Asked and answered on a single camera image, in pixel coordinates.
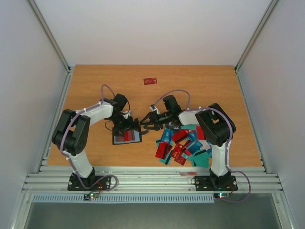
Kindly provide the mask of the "black leather card holder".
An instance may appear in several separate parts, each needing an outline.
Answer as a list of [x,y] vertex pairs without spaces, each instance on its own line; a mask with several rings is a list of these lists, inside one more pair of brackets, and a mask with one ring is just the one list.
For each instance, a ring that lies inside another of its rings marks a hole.
[[112,129],[112,144],[113,145],[124,145],[131,143],[142,142],[142,134],[140,129],[133,130],[118,130]]

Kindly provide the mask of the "red VIP card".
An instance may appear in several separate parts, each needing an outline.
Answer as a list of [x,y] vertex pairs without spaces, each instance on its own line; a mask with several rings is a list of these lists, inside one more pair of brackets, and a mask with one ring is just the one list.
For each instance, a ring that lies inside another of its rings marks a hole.
[[122,144],[125,142],[124,136],[114,136],[113,140],[115,144]]
[[130,141],[135,140],[134,131],[133,130],[125,131],[124,139],[125,139],[125,142],[130,142]]

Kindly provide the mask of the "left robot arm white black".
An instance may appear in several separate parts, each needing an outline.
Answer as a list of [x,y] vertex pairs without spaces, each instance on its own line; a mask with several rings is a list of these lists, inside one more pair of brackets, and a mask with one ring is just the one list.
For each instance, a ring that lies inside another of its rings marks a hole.
[[113,123],[111,129],[112,144],[124,145],[142,141],[141,126],[131,111],[124,112],[129,106],[128,99],[116,94],[113,99],[102,99],[97,104],[82,110],[65,109],[52,135],[52,143],[69,161],[73,172],[69,179],[69,190],[93,190],[106,177],[95,175],[95,169],[89,162],[85,147],[89,129],[101,120]]

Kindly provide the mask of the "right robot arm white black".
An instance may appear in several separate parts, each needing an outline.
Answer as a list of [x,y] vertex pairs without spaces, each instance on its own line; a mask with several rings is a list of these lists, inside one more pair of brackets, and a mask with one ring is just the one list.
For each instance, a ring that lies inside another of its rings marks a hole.
[[164,164],[191,161],[194,167],[208,167],[210,187],[223,188],[232,174],[228,154],[236,131],[233,121],[217,103],[182,109],[173,95],[165,96],[163,103],[166,112],[160,113],[153,104],[140,121],[146,130],[163,130],[155,156]]

